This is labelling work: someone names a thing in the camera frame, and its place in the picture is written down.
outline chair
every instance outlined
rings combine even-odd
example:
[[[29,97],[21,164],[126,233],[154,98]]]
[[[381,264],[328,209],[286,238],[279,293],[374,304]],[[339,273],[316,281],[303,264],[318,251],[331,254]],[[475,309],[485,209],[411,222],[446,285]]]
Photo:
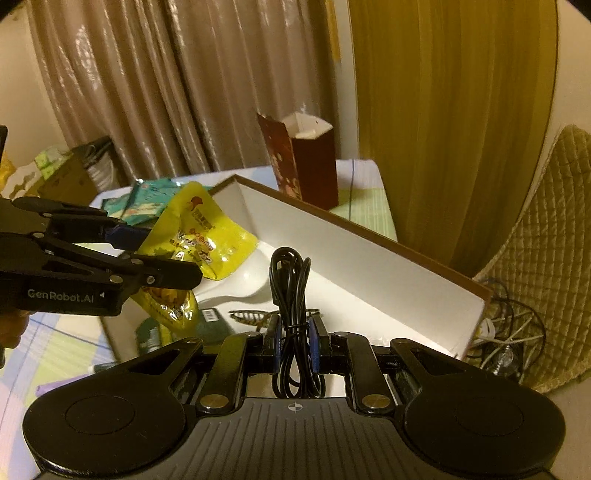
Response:
[[[574,125],[561,131],[529,205],[475,277],[500,280],[539,312],[546,346],[524,384],[541,393],[591,368],[590,151],[590,134]]]

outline plaid tablecloth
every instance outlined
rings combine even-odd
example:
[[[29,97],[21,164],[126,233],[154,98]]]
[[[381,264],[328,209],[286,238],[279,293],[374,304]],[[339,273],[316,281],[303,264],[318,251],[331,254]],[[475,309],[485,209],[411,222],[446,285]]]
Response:
[[[337,161],[339,206],[333,213],[396,240],[396,231],[378,169],[372,161]],[[240,174],[277,188],[271,167],[247,168],[183,177],[213,186]],[[127,189],[100,194],[102,199],[120,196]],[[91,365],[113,360],[98,317],[36,313],[21,344],[7,350],[7,363],[0,370],[0,480],[33,479],[39,470],[22,437],[22,418],[35,400],[39,385],[87,374]]]

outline open cardboard box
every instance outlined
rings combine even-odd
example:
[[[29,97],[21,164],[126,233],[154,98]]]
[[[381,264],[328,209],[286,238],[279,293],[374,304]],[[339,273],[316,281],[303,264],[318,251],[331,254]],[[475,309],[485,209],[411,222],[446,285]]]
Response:
[[[306,305],[318,308],[329,332],[365,335],[374,345],[409,338],[450,356],[465,354],[491,291],[485,286],[424,257],[403,245],[332,213],[292,199],[263,185],[233,176],[210,190],[222,210],[259,239],[258,251],[220,282],[247,281],[253,262],[266,278],[269,259],[281,246],[311,258]],[[230,319],[230,310],[276,310],[268,280],[248,298],[227,292],[202,301],[215,307],[236,332],[253,330]],[[135,329],[147,314],[128,300],[118,317],[102,319],[120,361],[138,355]],[[249,390],[265,395],[267,385]],[[342,394],[341,388],[330,389]]]

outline coiled black cable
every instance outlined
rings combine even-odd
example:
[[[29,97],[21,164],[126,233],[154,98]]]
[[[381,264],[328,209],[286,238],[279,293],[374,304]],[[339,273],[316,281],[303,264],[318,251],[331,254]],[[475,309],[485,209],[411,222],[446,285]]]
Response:
[[[322,398],[326,394],[324,376],[312,371],[308,343],[305,293],[310,264],[309,258],[302,260],[290,247],[278,248],[271,257],[271,293],[285,330],[279,371],[273,375],[273,392],[277,398]],[[294,360],[299,381],[290,375]]]

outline white wall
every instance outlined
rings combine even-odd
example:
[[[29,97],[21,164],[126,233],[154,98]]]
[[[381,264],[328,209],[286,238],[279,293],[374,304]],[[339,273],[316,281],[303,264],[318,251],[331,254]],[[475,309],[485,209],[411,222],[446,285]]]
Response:
[[[558,66],[554,100],[532,185],[537,184],[554,140],[566,125],[575,124],[591,132],[591,22],[567,0],[557,3]]]
[[[35,58],[25,8],[0,22],[0,124],[8,158],[21,166],[51,145],[66,145]]]

